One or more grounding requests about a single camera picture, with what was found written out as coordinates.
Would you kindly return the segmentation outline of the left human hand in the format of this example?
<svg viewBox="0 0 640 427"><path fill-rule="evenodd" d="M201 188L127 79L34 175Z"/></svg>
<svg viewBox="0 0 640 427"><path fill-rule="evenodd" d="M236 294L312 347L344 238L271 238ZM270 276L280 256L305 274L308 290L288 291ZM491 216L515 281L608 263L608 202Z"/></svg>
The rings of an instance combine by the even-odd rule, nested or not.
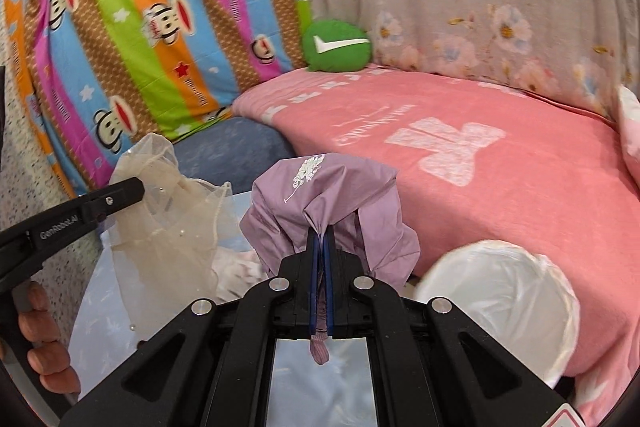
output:
<svg viewBox="0 0 640 427"><path fill-rule="evenodd" d="M21 334L32 344L27 352L30 367L44 389L57 395L78 395L79 377L70 364L70 354L61 343L61 331L50 313L50 300L36 281L26 285L27 309L17 314Z"/></svg>

